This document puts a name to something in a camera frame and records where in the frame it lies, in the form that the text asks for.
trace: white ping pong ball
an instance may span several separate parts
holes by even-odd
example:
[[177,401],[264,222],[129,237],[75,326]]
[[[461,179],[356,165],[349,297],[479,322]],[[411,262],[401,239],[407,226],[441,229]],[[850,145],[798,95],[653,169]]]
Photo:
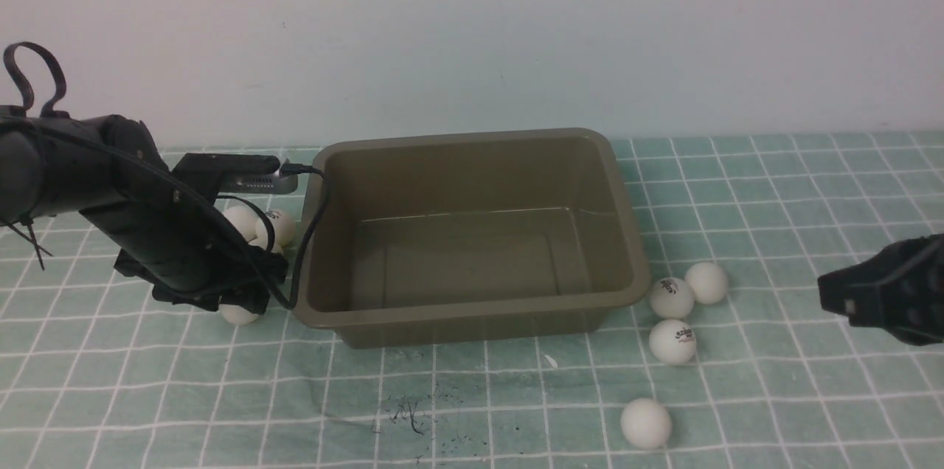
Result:
[[249,241],[256,238],[256,222],[259,218],[256,213],[252,212],[252,209],[246,206],[230,206],[223,211],[223,216],[229,220],[229,223],[233,224],[233,227],[236,228],[236,231],[239,231],[244,240]]
[[[272,223],[272,228],[276,231],[276,244],[288,246],[294,238],[294,218],[287,211],[273,209],[266,211],[265,216]],[[269,234],[266,231],[266,224],[262,219],[256,220],[256,237],[263,241],[269,240]]]
[[652,327],[650,349],[663,364],[685,364],[695,357],[695,334],[681,320],[663,320]]
[[665,406],[652,399],[636,399],[626,405],[619,418],[626,441],[637,448],[660,448],[672,435],[672,418]]
[[681,279],[660,279],[650,288],[650,307],[661,318],[681,320],[695,307],[695,294]]
[[246,325],[259,320],[259,314],[253,314],[239,305],[220,304],[223,319],[233,325]]
[[685,282],[692,288],[695,301],[704,305],[718,303],[728,295],[728,274],[711,262],[699,262],[688,268]]

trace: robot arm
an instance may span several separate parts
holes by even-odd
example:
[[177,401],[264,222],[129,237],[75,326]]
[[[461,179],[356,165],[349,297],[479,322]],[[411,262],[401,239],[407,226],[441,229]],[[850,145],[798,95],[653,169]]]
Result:
[[[40,53],[57,83],[39,117],[26,117],[33,93],[13,60],[18,46]],[[190,153],[169,170],[144,123],[118,115],[80,122],[55,110],[65,80],[46,49],[11,45],[4,65],[24,104],[0,106],[0,223],[27,227],[37,254],[32,221],[78,211],[122,248],[115,269],[152,283],[159,301],[261,314],[271,294],[293,307],[296,294],[286,299],[277,288],[287,261],[271,245],[246,245],[212,203],[221,190],[291,192],[296,174],[310,168],[273,156]]]

